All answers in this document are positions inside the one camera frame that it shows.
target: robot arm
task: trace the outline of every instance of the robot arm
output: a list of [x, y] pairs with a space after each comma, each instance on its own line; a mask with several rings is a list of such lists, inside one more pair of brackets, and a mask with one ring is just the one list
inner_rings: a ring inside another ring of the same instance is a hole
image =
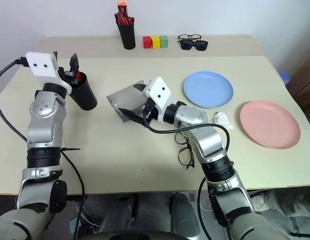
[[54, 54], [29, 52], [26, 59], [43, 89], [36, 92], [30, 105], [27, 168], [22, 172], [16, 209], [0, 216], [1, 240], [40, 239], [67, 200], [66, 183], [59, 177], [63, 172], [60, 157], [65, 97], [72, 87], [61, 79]]
[[[120, 109], [131, 120], [140, 123], [153, 132], [149, 123], [174, 124], [176, 128], [187, 128], [207, 124], [206, 113], [183, 102], [173, 104], [171, 91], [161, 77], [151, 80], [147, 85], [135, 86], [148, 98], [144, 106], [143, 119], [131, 111]], [[190, 140], [193, 152], [206, 177], [209, 198], [215, 217], [223, 227], [230, 227], [234, 240], [288, 240], [283, 233], [275, 229], [264, 217], [256, 214], [251, 199], [242, 181], [233, 168], [233, 162], [227, 156], [228, 146], [212, 126], [193, 128], [184, 131]]]

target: beige table surface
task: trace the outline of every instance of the beige table surface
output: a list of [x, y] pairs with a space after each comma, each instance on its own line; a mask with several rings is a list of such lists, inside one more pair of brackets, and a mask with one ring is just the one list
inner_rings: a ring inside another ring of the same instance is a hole
[[[217, 72], [233, 86], [234, 95], [227, 105], [205, 111], [209, 120], [216, 111], [224, 112], [235, 126], [230, 131], [228, 156], [245, 187], [310, 185], [310, 125], [274, 67], [247, 36], [205, 39], [210, 42], [205, 52], [182, 51], [171, 37], [169, 48], [162, 49], [143, 49], [137, 38], [132, 51], [123, 49], [118, 37], [53, 38], [41, 43], [40, 51], [59, 50], [58, 64], [66, 69], [71, 54], [78, 53], [80, 70], [88, 76], [98, 101], [95, 109], [83, 111], [66, 98], [63, 145], [81, 148], [67, 155], [81, 173], [88, 194], [198, 189], [204, 176], [201, 166], [197, 161], [195, 168], [188, 170], [180, 165], [177, 154], [181, 147], [173, 134], [156, 134], [131, 121], [123, 123], [106, 98], [140, 80], [148, 82], [161, 76], [174, 101], [192, 106], [182, 86], [185, 77], [197, 71]], [[30, 69], [21, 67], [0, 95], [2, 111], [24, 134], [37, 89], [40, 85]], [[287, 109], [299, 123], [299, 143], [290, 149], [274, 150], [252, 141], [239, 122], [241, 107], [252, 100], [272, 101]], [[173, 128], [155, 121], [152, 126]], [[26, 155], [26, 144], [0, 119], [0, 194], [18, 193]], [[61, 165], [68, 193], [79, 194], [81, 187], [74, 170], [63, 158]]]

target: blue object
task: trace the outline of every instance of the blue object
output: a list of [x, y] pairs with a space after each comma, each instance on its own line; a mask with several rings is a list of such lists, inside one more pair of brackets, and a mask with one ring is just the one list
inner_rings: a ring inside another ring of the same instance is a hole
[[283, 82], [284, 82], [285, 85], [287, 85], [290, 82], [291, 76], [288, 75], [287, 73], [280, 72], [279, 75], [280, 75], [281, 79], [283, 79]]
[[233, 97], [231, 83], [212, 71], [198, 71], [184, 81], [184, 93], [195, 105], [213, 109], [227, 104]]

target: black cup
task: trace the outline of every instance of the black cup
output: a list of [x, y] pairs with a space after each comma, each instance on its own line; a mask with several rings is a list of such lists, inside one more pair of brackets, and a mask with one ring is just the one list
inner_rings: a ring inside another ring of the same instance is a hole
[[83, 72], [80, 74], [81, 81], [77, 85], [72, 85], [70, 97], [80, 106], [83, 110], [92, 110], [97, 105], [97, 100], [92, 92], [92, 89], [87, 80], [87, 76]]
[[135, 33], [134, 33], [134, 18], [132, 17], [133, 23], [130, 25], [119, 25], [117, 27], [120, 33], [121, 41], [125, 49], [135, 48]]

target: white tissue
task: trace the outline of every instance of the white tissue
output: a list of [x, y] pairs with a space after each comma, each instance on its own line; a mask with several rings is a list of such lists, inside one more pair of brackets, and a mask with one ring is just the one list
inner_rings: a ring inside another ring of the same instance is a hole
[[221, 111], [215, 112], [215, 114], [214, 114], [214, 123], [222, 125], [223, 127], [225, 127], [228, 130], [233, 130], [234, 129], [234, 126], [230, 123], [230, 121], [229, 121], [228, 117], [226, 116], [226, 114], [221, 112]]

